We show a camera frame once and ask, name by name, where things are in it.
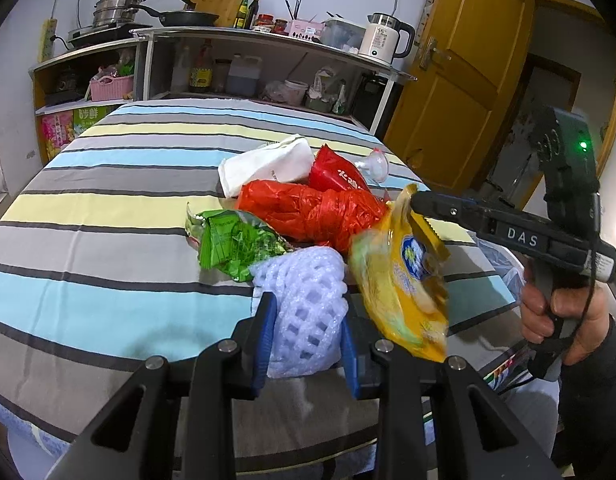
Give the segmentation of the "person's right forearm sleeve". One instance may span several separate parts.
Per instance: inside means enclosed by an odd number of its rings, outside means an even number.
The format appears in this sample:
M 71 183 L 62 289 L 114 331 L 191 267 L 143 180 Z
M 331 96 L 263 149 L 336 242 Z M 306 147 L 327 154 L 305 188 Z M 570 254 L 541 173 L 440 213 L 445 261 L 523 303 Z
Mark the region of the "person's right forearm sleeve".
M 616 325 L 582 361 L 563 366 L 558 411 L 577 479 L 616 479 Z

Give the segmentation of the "person's right hand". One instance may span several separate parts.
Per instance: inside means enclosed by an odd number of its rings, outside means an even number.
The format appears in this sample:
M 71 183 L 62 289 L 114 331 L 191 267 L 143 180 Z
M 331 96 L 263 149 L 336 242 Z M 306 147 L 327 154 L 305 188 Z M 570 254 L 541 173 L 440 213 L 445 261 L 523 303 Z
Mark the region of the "person's right hand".
M 557 318 L 581 320 L 574 341 L 565 353 L 563 363 L 575 365 L 591 356 L 604 341 L 610 329 L 610 314 L 605 292 L 599 285 L 588 301 L 586 288 L 562 288 L 552 292 L 547 299 L 535 285 L 534 267 L 528 260 L 524 269 L 525 285 L 522 290 L 522 334 L 532 344 L 542 344 L 554 332 L 550 314 Z

